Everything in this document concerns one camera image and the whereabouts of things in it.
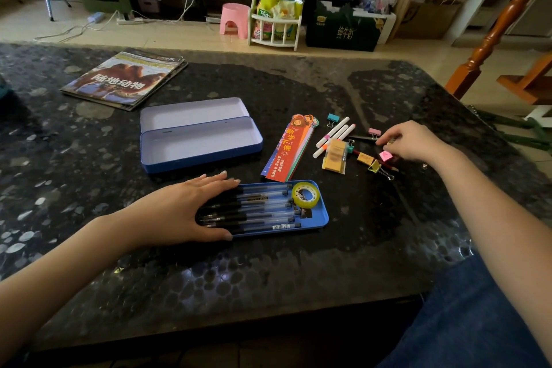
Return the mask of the open blue tin pencil case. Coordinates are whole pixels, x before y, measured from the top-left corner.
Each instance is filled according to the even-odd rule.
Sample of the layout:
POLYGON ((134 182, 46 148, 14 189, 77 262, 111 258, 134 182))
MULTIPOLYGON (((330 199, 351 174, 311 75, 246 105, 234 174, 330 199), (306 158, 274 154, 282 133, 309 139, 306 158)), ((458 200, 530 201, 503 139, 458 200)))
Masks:
POLYGON ((238 97, 145 107, 140 160, 147 174, 258 153, 264 139, 238 97))

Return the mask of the person's right hand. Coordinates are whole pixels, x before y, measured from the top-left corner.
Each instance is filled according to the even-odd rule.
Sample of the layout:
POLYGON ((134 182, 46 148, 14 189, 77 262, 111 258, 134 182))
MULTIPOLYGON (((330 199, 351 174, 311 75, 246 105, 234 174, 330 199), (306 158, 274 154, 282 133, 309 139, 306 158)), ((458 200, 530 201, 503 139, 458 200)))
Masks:
POLYGON ((437 165, 453 148, 439 139, 426 126, 413 120, 396 124, 383 133, 376 145, 401 145, 408 151, 408 159, 437 165))

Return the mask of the wooden stair baluster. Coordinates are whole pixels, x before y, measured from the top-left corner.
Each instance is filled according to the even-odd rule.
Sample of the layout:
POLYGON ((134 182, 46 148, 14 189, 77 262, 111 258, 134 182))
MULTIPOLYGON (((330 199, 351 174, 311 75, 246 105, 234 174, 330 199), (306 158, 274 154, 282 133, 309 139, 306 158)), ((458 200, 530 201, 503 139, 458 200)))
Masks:
POLYGON ((502 10, 491 30, 483 38, 480 45, 474 49, 468 60, 457 67, 449 78, 445 89, 460 100, 481 74, 481 65, 493 53, 496 45, 507 29, 521 16, 531 0, 510 0, 502 10))

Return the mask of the blue pen tray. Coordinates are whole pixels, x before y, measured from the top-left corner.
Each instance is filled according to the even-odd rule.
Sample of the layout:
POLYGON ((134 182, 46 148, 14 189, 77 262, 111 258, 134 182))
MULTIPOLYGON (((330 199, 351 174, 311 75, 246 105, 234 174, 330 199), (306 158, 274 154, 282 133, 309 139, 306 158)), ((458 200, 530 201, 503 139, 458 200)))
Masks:
MULTIPOLYGON (((294 185, 294 184, 296 184, 298 182, 301 182, 301 181, 306 181, 306 182, 313 183, 319 189, 318 185, 314 181, 311 181, 311 180, 296 180, 296 181, 288 181, 286 183, 292 183, 294 185)), ((301 209, 301 208, 299 208, 299 209, 301 211, 300 223, 301 223, 301 226, 302 226, 302 228, 299 229, 299 230, 272 231, 272 232, 264 232, 264 233, 260 233, 260 234, 253 234, 253 235, 246 235, 246 236, 233 235, 233 237, 235 237, 235 238, 264 237, 264 236, 269 236, 269 235, 272 235, 272 234, 281 234, 281 233, 289 234, 289 233, 295 233, 295 232, 314 231, 314 230, 323 228, 329 222, 328 211, 326 209, 326 206, 324 204, 322 196, 320 198, 320 201, 318 202, 318 204, 314 208, 312 208, 310 210, 305 210, 305 209, 301 209)))

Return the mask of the wooden stair step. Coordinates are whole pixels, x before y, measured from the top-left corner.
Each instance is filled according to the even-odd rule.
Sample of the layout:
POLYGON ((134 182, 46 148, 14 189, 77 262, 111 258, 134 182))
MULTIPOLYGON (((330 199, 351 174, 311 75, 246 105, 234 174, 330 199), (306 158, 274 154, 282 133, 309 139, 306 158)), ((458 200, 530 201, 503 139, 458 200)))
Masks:
POLYGON ((525 75, 501 75, 497 82, 529 105, 552 105, 552 51, 525 75))

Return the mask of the white box of clutter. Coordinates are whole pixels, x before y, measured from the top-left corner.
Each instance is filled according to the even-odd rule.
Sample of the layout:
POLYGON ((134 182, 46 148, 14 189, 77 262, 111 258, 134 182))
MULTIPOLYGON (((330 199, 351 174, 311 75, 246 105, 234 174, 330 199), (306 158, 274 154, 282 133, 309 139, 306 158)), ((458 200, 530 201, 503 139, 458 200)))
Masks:
POLYGON ((367 30, 372 45, 383 45, 389 39, 396 23, 395 4, 396 0, 358 0, 353 8, 353 17, 367 30))

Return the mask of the pink plastic stool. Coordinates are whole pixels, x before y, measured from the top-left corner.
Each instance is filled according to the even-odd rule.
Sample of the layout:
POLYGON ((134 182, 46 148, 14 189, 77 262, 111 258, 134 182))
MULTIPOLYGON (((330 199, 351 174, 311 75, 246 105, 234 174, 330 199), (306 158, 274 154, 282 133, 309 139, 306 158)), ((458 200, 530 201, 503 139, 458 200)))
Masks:
POLYGON ((226 26, 233 23, 241 39, 248 39, 250 35, 251 8, 240 3, 225 3, 222 6, 219 33, 225 34, 226 26))

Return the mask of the white yellow snack bag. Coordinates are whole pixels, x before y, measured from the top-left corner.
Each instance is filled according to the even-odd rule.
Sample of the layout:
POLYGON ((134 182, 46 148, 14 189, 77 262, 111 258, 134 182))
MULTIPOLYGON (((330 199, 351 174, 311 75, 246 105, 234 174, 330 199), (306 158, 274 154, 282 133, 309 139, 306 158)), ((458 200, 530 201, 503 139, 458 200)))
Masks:
MULTIPOLYGON (((304 0, 271 0, 270 13, 273 18, 279 20, 297 20, 302 15, 304 0)), ((295 38, 298 30, 297 24, 275 24, 275 38, 286 40, 295 38)))

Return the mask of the yellow tape roll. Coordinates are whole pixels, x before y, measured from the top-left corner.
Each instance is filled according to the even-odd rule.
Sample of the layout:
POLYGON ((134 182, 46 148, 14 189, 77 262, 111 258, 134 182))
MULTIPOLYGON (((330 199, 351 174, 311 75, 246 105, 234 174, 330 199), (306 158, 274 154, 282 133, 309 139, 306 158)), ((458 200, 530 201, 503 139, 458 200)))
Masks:
POLYGON ((293 185, 292 199, 296 206, 301 209, 310 210, 320 201, 321 194, 313 183, 301 181, 293 185))

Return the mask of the person's right forearm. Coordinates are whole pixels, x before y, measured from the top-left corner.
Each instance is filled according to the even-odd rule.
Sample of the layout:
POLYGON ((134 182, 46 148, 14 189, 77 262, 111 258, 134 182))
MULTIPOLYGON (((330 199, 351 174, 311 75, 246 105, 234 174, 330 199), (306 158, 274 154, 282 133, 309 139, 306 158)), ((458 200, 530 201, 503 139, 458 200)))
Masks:
POLYGON ((494 281, 552 364, 552 228, 438 138, 427 162, 438 172, 494 281))

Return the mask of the person's left forearm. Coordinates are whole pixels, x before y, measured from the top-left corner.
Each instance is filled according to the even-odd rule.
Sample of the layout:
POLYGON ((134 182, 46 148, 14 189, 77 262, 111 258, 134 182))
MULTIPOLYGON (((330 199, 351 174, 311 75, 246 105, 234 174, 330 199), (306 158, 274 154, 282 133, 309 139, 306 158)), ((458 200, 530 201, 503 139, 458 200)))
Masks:
POLYGON ((0 366, 127 249, 119 221, 100 217, 1 281, 0 366))

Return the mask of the row of black gel pens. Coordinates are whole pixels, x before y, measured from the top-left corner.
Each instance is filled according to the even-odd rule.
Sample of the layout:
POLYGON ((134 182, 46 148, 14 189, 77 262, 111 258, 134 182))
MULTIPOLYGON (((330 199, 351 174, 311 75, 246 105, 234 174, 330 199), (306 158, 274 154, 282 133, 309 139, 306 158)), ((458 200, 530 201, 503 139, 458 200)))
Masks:
POLYGON ((239 185, 200 206, 196 222, 246 236, 302 228, 301 211, 292 197, 292 183, 239 185))

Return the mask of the person's blue jeans leg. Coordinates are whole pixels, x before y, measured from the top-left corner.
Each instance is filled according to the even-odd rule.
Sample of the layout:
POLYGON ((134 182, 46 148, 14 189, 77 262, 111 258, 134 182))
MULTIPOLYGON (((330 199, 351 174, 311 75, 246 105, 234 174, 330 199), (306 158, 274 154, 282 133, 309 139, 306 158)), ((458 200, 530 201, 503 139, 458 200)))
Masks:
POLYGON ((434 284, 376 368, 552 368, 479 255, 434 284))

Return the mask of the pack of yellow sticky notes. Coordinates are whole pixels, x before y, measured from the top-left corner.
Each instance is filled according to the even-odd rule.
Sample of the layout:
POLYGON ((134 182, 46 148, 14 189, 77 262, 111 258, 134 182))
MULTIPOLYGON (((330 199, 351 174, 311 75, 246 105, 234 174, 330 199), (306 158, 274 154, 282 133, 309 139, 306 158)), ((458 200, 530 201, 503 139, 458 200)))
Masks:
POLYGON ((348 142, 340 139, 330 139, 325 150, 321 169, 344 175, 348 148, 348 142))

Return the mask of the yellow binder clip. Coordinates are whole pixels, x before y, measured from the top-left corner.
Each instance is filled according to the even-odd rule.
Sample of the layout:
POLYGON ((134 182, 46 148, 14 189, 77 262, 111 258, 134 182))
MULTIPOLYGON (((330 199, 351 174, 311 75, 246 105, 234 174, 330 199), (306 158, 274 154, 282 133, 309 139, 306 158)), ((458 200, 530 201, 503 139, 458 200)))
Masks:
POLYGON ((385 176, 389 181, 393 181, 395 179, 395 176, 388 173, 378 160, 374 160, 374 162, 369 165, 369 171, 374 174, 385 176))

